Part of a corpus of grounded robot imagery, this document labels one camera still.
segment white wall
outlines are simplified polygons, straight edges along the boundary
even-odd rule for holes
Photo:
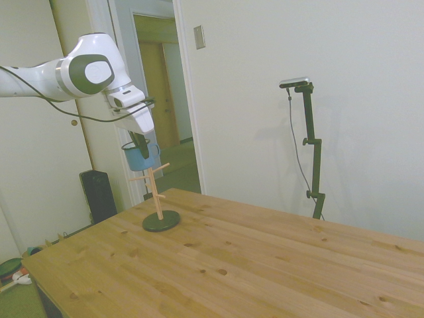
[[[0,264],[14,257],[21,257],[21,254],[0,207]]]
[[[188,139],[193,137],[193,133],[191,131],[180,48],[178,44],[164,43],[164,53],[166,69],[170,80],[172,99],[174,101],[178,135],[180,136],[180,140]]]
[[[177,2],[207,194],[312,215],[278,87],[309,76],[326,219],[424,240],[422,1]],[[293,123],[311,180],[294,93]]]

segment round black base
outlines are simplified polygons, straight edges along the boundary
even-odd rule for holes
[[[150,214],[143,221],[143,229],[149,232],[162,232],[175,227],[180,222],[180,214],[175,211],[165,210],[162,212],[163,220],[159,220],[158,214]]]

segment wooden tabletop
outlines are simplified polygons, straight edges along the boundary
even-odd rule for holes
[[[424,242],[171,189],[23,261],[69,317],[424,317]]]

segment mug handle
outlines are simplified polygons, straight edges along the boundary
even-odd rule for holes
[[[158,154],[155,155],[155,156],[153,156],[153,159],[156,159],[157,157],[160,156],[160,148],[159,148],[159,145],[158,144],[149,144],[149,148],[151,148],[153,146],[156,146],[156,148],[158,149]]]

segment open doorway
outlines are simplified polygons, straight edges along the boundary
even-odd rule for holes
[[[170,165],[156,180],[158,192],[172,187],[201,193],[186,87],[174,19],[134,15],[161,163]]]

